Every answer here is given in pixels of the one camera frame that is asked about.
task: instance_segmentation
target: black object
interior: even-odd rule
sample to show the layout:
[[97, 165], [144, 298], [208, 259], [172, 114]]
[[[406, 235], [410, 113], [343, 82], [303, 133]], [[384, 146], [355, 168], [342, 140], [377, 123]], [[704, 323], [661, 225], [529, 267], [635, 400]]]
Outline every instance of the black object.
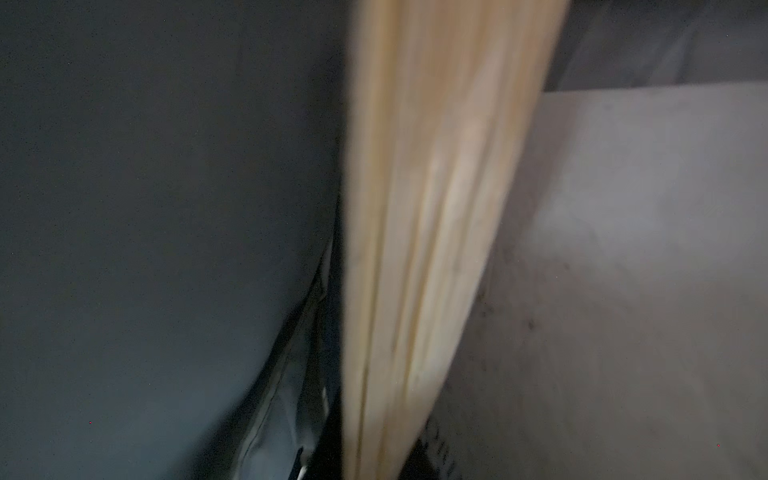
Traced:
[[[340, 403], [337, 395], [303, 480], [341, 480], [342, 478]], [[419, 441], [414, 445], [399, 476], [399, 480], [417, 479], [438, 480], [437, 472]]]

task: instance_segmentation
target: light brown wood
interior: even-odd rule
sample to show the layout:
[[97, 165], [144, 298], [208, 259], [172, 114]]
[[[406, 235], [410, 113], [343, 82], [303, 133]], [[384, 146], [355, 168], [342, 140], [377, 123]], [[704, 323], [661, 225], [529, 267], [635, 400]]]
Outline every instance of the light brown wood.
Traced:
[[458, 345], [567, 0], [362, 0], [346, 152], [346, 480], [392, 480]]

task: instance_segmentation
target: dark gray wall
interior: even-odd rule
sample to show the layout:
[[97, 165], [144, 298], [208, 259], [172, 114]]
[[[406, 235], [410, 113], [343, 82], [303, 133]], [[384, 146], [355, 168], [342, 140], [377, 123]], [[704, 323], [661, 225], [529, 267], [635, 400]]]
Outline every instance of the dark gray wall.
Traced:
[[333, 226], [328, 2], [0, 12], [0, 478], [187, 477]]

